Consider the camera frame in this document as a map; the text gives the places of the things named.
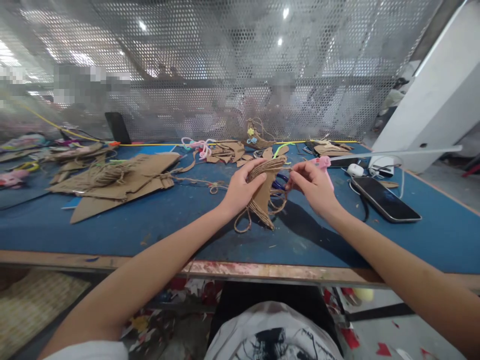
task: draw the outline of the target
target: wooden table edge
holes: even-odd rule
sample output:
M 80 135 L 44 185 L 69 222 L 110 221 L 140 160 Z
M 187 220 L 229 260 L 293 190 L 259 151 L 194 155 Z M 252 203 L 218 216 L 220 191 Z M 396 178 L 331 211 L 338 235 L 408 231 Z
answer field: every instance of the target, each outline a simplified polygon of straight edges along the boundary
M 65 271 L 111 272 L 131 257 L 69 254 L 55 252 L 0 250 L 0 265 L 47 268 Z M 365 288 L 387 288 L 382 278 L 365 268 L 304 266 L 191 260 L 179 272 L 181 276 L 216 278 L 238 281 L 269 281 L 279 283 L 330 284 Z M 464 287 L 479 292 L 480 275 L 447 273 Z

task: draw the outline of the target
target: yellow cable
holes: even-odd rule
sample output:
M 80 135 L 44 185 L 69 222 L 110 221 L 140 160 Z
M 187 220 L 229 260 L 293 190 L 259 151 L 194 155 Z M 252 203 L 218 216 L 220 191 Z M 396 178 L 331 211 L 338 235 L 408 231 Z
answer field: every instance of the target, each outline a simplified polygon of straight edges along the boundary
M 94 141 L 94 142 L 97 142 L 97 143 L 100 143 L 101 141 L 100 140 L 97 140 L 97 139 L 94 139 L 94 138 L 91 138 L 91 137 L 87 137 L 87 136 L 83 136 L 83 135 L 80 135 L 80 134 L 77 134 L 73 131 L 70 131 L 70 130 L 67 130 L 61 126 L 58 126 L 57 124 L 51 122 L 50 120 L 47 120 L 46 118 L 44 118 L 42 115 L 40 115 L 39 113 L 36 113 L 35 111 L 33 111 L 31 108 L 29 108 L 28 106 L 26 105 L 23 105 L 22 103 L 10 98 L 11 100 L 13 100 L 15 103 L 17 103 L 19 106 L 21 106 L 22 108 L 24 108 L 25 110 L 31 112 L 33 115 L 39 117 L 40 119 L 42 119 L 44 122 L 46 122 L 47 124 L 50 124 L 52 125 L 53 127 L 57 128 L 57 129 L 60 129 L 62 130 L 63 132 L 67 133 L 67 134 L 70 134 L 70 135 L 74 135 L 76 137 L 79 137 L 79 138 L 82 138 L 82 139 L 86 139 L 86 140 L 90 140 L 90 141 Z M 304 143 L 308 140 L 301 140 L 301 141 L 278 141 L 276 142 L 275 144 L 299 144 L 299 143 Z M 354 140 L 333 140 L 335 143 L 358 143 L 358 141 L 354 141 Z M 210 143 L 208 144 L 209 146 L 212 146 L 212 145 L 217 145 L 216 143 Z M 120 144 L 120 146 L 183 146 L 183 144 Z

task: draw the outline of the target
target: perforated metal mesh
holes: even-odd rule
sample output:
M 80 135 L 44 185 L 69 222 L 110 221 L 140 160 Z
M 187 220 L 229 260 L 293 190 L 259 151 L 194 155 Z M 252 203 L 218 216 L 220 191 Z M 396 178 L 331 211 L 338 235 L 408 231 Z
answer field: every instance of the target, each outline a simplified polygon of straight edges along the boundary
M 440 3 L 7 2 L 0 61 L 26 70 L 25 84 L 2 85 L 51 121 L 99 137 L 111 136 L 103 113 L 119 111 L 136 141 L 241 138 L 250 117 L 278 140 L 359 140 Z M 0 116 L 4 134 L 51 131 L 8 97 Z

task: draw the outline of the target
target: blue table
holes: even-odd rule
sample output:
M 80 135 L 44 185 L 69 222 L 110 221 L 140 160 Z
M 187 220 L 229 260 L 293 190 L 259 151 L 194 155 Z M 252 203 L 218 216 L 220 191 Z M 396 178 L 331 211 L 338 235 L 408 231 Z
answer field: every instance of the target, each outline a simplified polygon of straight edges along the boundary
M 354 153 L 366 151 L 359 144 L 353 146 Z M 130 158 L 138 151 L 135 147 L 122 148 L 119 157 Z M 313 157 L 297 154 L 295 146 L 290 146 L 287 156 L 293 164 L 302 161 L 302 157 Z M 189 154 L 180 166 L 191 162 Z M 183 176 L 228 182 L 236 170 L 235 164 L 197 163 Z M 329 174 L 340 203 L 363 219 L 360 198 L 348 186 L 350 177 L 341 169 L 330 169 Z M 396 170 L 389 180 L 400 183 L 401 171 Z M 0 211 L 0 263 L 111 270 L 213 209 L 222 200 L 222 191 L 212 195 L 206 185 L 182 181 L 173 188 L 73 225 L 69 224 L 72 210 L 61 209 L 72 197 L 49 194 Z M 409 173 L 405 174 L 403 200 L 423 217 L 422 221 L 391 224 L 370 208 L 367 223 L 466 286 L 480 289 L 478 214 Z M 301 193 L 292 192 L 288 196 L 284 210 L 273 223 L 275 230 L 271 231 L 255 220 L 252 229 L 244 234 L 236 233 L 233 222 L 229 223 L 200 249 L 183 272 L 224 277 L 382 283 L 365 260 L 313 213 Z M 239 228 L 246 225 L 245 218 Z

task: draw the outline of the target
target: white wall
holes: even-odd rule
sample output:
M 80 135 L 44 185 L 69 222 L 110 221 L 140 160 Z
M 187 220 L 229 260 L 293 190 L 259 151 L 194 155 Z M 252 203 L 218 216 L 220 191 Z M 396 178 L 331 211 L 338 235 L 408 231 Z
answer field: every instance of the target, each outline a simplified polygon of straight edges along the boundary
M 375 151 L 449 147 L 480 118 L 480 3 L 454 15 L 390 121 Z M 441 154 L 406 156 L 405 167 L 421 173 Z

